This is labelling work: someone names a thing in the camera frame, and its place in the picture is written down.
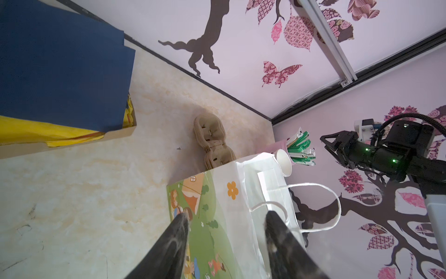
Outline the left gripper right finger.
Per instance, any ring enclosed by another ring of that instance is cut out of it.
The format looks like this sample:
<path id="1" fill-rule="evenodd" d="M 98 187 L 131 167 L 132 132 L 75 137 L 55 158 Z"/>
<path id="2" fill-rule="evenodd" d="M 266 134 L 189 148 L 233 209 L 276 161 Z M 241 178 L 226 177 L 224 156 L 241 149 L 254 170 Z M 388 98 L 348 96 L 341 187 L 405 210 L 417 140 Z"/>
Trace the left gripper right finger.
<path id="1" fill-rule="evenodd" d="M 328 279 L 274 211 L 266 215 L 265 234 L 273 279 Z"/>

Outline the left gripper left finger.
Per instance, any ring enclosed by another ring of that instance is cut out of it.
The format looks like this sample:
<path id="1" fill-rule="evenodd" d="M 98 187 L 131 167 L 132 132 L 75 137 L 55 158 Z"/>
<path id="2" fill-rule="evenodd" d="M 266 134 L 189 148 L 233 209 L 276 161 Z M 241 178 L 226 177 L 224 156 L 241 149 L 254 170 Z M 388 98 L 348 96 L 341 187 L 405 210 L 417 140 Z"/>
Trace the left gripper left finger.
<path id="1" fill-rule="evenodd" d="M 180 213 L 169 224 L 128 279 L 180 279 L 184 270 L 189 216 Z"/>

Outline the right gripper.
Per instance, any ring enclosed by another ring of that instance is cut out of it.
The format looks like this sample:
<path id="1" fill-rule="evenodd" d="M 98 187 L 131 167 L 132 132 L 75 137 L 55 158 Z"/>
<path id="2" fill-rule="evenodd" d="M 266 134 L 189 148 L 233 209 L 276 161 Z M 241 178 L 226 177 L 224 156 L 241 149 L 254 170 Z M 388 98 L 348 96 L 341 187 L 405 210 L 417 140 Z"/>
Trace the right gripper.
<path id="1" fill-rule="evenodd" d="M 325 148 L 331 150 L 337 163 L 346 169 L 372 169 L 373 146 L 359 142 L 354 131 L 341 131 L 321 136 Z"/>

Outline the white illustrated paper bag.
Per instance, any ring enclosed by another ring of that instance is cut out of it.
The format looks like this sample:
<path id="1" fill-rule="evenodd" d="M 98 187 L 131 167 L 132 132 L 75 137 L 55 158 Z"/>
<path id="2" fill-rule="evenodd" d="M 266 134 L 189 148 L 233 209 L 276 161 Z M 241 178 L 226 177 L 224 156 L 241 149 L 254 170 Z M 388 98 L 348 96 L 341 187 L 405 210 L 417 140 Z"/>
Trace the white illustrated paper bag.
<path id="1" fill-rule="evenodd" d="M 290 185 L 274 153 L 260 153 L 167 187 L 171 218 L 189 216 L 183 279 L 272 279 L 265 221 L 276 212 L 305 249 Z"/>

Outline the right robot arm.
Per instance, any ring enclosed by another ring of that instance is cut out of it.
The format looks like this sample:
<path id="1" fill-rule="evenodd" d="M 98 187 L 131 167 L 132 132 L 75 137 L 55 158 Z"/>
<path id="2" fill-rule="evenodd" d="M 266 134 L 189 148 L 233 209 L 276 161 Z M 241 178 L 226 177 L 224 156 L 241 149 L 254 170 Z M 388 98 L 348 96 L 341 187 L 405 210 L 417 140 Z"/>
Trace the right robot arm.
<path id="1" fill-rule="evenodd" d="M 382 194 L 381 203 L 375 206 L 360 205 L 338 196 L 335 202 L 340 211 L 338 215 L 345 216 L 354 211 L 384 227 L 398 241 L 390 265 L 396 266 L 397 253 L 407 249 L 414 255 L 420 274 L 423 273 L 423 262 L 442 267 L 442 259 L 446 258 L 446 163 L 427 158 L 435 130 L 446 133 L 445 127 L 431 117 L 403 113 L 384 122 L 373 133 L 370 144 L 359 141 L 354 131 L 341 131 L 320 138 L 325 149 L 348 169 L 348 174 L 353 174 L 354 169 L 375 174 L 373 183 Z M 396 198 L 396 192 L 404 187 L 406 178 L 419 186 L 427 216 L 404 215 L 386 204 Z M 400 231 L 426 249 L 439 250 L 442 259 L 420 253 L 399 234 Z"/>

